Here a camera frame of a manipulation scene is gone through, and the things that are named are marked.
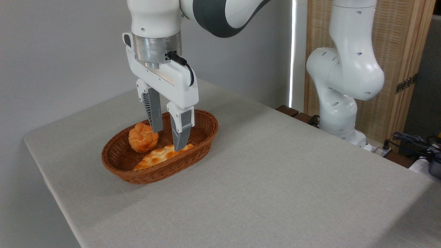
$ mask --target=round bun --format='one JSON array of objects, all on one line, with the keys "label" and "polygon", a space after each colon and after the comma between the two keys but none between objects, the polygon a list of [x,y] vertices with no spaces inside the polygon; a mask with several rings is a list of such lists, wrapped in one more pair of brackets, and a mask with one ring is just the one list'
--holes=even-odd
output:
[{"label": "round bun", "polygon": [[151,126],[140,122],[129,131],[129,143],[133,150],[137,152],[148,152],[158,144],[158,133],[153,133]]}]

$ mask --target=metal hinge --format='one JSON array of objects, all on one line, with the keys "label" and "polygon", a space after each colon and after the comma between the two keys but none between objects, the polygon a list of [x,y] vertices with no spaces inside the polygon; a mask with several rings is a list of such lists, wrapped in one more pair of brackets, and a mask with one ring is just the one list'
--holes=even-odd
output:
[{"label": "metal hinge", "polygon": [[401,83],[399,83],[396,86],[395,94],[400,93],[401,91],[405,90],[406,88],[409,88],[412,84],[414,84],[416,82],[417,76],[418,76],[418,73],[416,73],[412,77],[410,77],[410,78],[402,81]]}]

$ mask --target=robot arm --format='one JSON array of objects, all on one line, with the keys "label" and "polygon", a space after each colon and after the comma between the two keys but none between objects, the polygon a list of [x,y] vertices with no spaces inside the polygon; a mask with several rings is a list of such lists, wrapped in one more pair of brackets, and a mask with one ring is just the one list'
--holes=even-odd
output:
[{"label": "robot arm", "polygon": [[188,142],[199,101],[193,70],[182,55],[181,22],[191,19],[212,34],[238,34],[269,0],[127,0],[131,33],[124,33],[127,58],[138,76],[138,97],[154,132],[162,130],[159,94],[170,102],[175,150]]},{"label": "robot arm", "polygon": [[318,48],[306,68],[320,101],[320,129],[365,147],[355,130],[355,99],[370,100],[382,89],[384,73],[372,48],[377,0],[333,0],[329,33],[336,49]]}]

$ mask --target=bread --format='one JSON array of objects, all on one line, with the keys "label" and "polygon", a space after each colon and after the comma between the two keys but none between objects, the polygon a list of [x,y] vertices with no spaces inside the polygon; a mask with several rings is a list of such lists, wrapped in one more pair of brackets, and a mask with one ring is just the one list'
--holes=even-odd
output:
[{"label": "bread", "polygon": [[153,133],[151,126],[140,122],[129,131],[129,143],[133,150],[137,152],[148,152],[158,144],[159,135]]},{"label": "bread", "polygon": [[164,162],[167,159],[171,159],[187,150],[193,148],[194,145],[188,144],[182,150],[175,152],[175,147],[173,145],[168,145],[163,149],[155,149],[147,154],[134,168],[134,171],[146,169]]}]

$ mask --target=brown wicker basket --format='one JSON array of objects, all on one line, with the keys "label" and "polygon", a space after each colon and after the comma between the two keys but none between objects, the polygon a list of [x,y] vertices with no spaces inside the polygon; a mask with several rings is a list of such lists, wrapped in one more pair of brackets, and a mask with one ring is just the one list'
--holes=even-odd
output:
[{"label": "brown wicker basket", "polygon": [[[159,132],[157,149],[173,144],[170,114],[162,114],[162,121],[164,129]],[[194,148],[189,151],[150,168],[133,171],[133,167],[149,152],[138,153],[130,147],[129,131],[135,126],[132,125],[119,132],[104,146],[101,153],[103,164],[110,172],[132,184],[149,184],[172,176],[195,164],[210,151],[211,142],[219,128],[216,118],[209,112],[197,109],[194,111],[194,122],[195,126],[191,128],[188,140]],[[149,121],[145,120],[143,123],[148,125]]]}]

